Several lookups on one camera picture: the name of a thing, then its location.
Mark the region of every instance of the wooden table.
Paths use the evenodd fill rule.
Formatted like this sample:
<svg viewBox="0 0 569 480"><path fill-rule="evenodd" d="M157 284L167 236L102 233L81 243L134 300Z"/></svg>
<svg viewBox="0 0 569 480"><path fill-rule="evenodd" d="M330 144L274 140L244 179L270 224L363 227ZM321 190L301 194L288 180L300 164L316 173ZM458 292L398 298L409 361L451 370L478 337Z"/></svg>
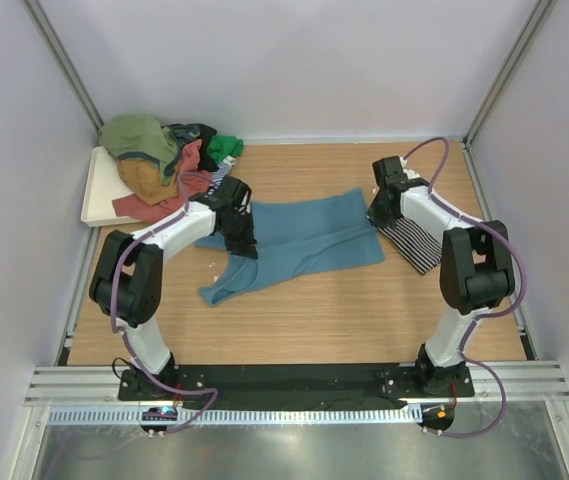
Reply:
<svg viewBox="0 0 569 480"><path fill-rule="evenodd" d="M373 198L371 163L403 155L413 144L249 146L233 174L253 189L253 199L295 202L360 186ZM431 144L410 158L430 178L442 154ZM481 216L459 144L437 190L466 212ZM119 227L123 231L140 224ZM112 227L100 232L98 252ZM421 276L380 236L386 261L378 265L295 278L212 308L197 288L224 271L227 253L188 247L164 271L158 321L177 362L185 364L349 363L413 361L435 330L444 300L435 270ZM469 349L480 360L525 358L512 316L486 321ZM109 319L86 296L70 365L108 365L126 357Z"/></svg>

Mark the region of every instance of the pink cloth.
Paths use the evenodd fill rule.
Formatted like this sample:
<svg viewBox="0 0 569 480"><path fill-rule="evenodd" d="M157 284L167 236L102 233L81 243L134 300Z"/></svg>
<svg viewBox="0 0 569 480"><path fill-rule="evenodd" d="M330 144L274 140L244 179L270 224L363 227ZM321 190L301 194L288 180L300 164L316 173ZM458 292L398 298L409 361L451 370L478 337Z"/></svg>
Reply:
<svg viewBox="0 0 569 480"><path fill-rule="evenodd" d="M182 183L189 197L198 192L205 192L211 183L210 172L197 171L197 166L200 163L199 149L201 145L202 141L196 140L182 148L182 160L178 175L186 172L197 172L198 175L204 177L198 178L190 175L184 177ZM171 213L179 210L182 205L184 205L184 192L179 192L179 195L176 197L162 200L157 205L148 205L135 194L113 200L113 208L118 217L131 217L146 223L159 222Z"/></svg>

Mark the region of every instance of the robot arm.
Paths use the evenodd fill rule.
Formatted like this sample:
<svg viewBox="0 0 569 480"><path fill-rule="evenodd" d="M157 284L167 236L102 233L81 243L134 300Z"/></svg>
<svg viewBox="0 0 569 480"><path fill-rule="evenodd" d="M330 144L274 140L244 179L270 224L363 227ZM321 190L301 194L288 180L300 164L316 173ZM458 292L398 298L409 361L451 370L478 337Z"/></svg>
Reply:
<svg viewBox="0 0 569 480"><path fill-rule="evenodd" d="M462 354L477 331L478 317L515 289L509 252L480 228L484 223L508 238L506 227L499 221L483 222L466 215L435 191L429 193L428 182L407 169L399 157L375 162L373 171L379 191L368 210L371 223L393 227L406 217L442 247L440 289L446 306L416 362L424 391L441 393L465 368ZM477 256L484 258L476 261Z"/></svg>
<svg viewBox="0 0 569 480"><path fill-rule="evenodd" d="M194 195L188 206L160 222L132 234L114 231L106 237L89 296L110 315L117 261L126 248L139 242L125 262L135 264L133 273L120 274L115 327L126 332L139 361L165 384L174 384L175 360L164 344L155 313L164 265L197 239L216 231L224 236L230 253L257 258L250 198L248 185L226 176L216 190Z"/></svg>

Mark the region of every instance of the pile of clothes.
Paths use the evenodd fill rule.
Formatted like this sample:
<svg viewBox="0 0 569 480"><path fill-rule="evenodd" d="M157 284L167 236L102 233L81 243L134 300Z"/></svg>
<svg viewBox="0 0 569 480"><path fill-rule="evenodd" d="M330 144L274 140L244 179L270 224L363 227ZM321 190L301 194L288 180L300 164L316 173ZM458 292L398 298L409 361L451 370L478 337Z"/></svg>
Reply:
<svg viewBox="0 0 569 480"><path fill-rule="evenodd" d="M135 192L113 200L119 217L155 223L190 197L219 185L244 150L244 142L201 123L162 126L148 115L123 115L106 123L99 142L117 161L122 181ZM196 175L178 175L196 173Z"/></svg>

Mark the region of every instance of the green cloth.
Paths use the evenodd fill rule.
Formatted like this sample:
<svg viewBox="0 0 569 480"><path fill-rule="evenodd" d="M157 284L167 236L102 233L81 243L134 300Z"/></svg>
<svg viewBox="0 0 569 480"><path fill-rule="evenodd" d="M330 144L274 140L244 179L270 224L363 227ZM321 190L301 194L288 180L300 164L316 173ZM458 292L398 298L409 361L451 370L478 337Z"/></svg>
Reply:
<svg viewBox="0 0 569 480"><path fill-rule="evenodd" d="M197 125L162 128L148 115L122 115L106 123L99 131L99 142L117 160L142 158L158 169L163 185L175 175L182 147L200 135Z"/></svg>
<svg viewBox="0 0 569 480"><path fill-rule="evenodd" d="M208 144L208 154L215 160L215 163L221 163L229 155L239 157L243 151L244 140L237 137L214 135L211 143Z"/></svg>

